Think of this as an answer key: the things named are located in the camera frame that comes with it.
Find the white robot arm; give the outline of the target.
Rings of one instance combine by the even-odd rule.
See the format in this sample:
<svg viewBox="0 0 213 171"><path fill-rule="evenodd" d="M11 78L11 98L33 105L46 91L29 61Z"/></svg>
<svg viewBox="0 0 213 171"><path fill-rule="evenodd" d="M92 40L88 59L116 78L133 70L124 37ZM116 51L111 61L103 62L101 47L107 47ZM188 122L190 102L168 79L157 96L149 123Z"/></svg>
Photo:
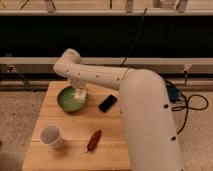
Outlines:
<svg viewBox="0 0 213 171"><path fill-rule="evenodd" d="M54 72L79 87L88 82L114 89L132 171L184 171L177 130L163 78L147 69L91 66L67 49Z"/></svg>

